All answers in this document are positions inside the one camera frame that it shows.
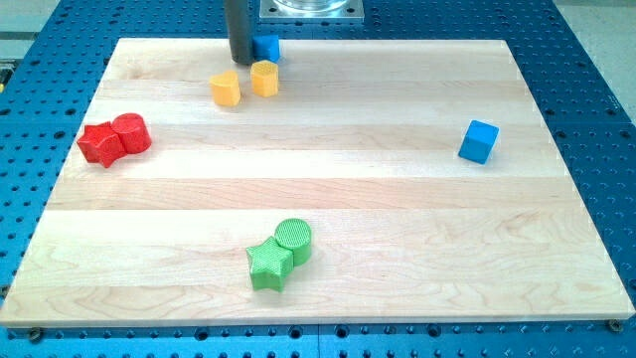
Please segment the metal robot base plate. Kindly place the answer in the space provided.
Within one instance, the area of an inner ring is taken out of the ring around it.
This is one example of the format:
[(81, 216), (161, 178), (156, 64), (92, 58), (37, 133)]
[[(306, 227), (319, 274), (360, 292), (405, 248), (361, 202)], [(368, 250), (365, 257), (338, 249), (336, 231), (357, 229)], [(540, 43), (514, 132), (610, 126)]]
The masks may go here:
[(260, 23), (362, 23), (363, 0), (260, 0)]

